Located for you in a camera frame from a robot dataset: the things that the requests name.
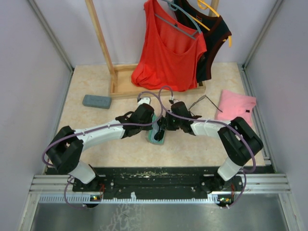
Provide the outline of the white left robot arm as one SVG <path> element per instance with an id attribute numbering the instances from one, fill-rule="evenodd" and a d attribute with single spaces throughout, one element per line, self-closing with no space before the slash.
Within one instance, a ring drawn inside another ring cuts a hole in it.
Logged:
<path id="1" fill-rule="evenodd" d="M 99 188 L 100 179 L 90 165 L 80 160 L 82 152 L 103 142 L 120 140 L 143 130 L 151 130 L 153 115 L 154 109 L 143 103 L 135 111 L 100 126 L 76 130 L 65 126 L 52 140 L 46 155 L 57 173 L 70 175 L 81 181 L 88 190 L 94 191 Z"/>

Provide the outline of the grey glasses case green lining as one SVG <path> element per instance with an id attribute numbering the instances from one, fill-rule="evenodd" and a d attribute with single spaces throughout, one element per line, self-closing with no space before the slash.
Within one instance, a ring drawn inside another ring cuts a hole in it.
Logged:
<path id="1" fill-rule="evenodd" d="M 152 124 L 152 129 L 149 130 L 149 131 L 146 131 L 146 140 L 151 143 L 151 144 L 154 144 L 154 145 L 163 145 L 164 142 L 165 142 L 165 136 L 164 136 L 164 139 L 163 141 L 161 142 L 158 142 L 154 139 L 154 135 L 157 133 L 157 122 L 155 122 L 154 124 Z"/>

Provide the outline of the black frame eyeglasses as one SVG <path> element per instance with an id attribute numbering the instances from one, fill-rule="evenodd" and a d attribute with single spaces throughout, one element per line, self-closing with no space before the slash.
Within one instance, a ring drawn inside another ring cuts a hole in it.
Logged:
<path id="1" fill-rule="evenodd" d="M 163 120 L 157 122 L 157 133 L 154 135 L 154 139 L 158 142 L 163 141 L 166 131 L 166 125 Z"/>

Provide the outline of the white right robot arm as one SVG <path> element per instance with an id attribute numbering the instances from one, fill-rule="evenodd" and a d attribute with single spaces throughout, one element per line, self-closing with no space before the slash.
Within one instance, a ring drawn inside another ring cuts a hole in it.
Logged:
<path id="1" fill-rule="evenodd" d="M 181 129 L 193 136 L 212 137 L 222 142 L 227 158 L 218 168 L 218 176 L 215 178 L 216 187 L 222 191 L 232 185 L 232 178 L 249 160 L 253 161 L 253 167 L 249 171 L 255 171 L 255 155 L 264 147 L 260 137 L 242 117 L 231 121 L 206 120 L 200 115 L 192 114 L 184 102 L 172 104 L 166 115 L 158 120 L 158 126 L 158 138 L 163 131 Z"/>

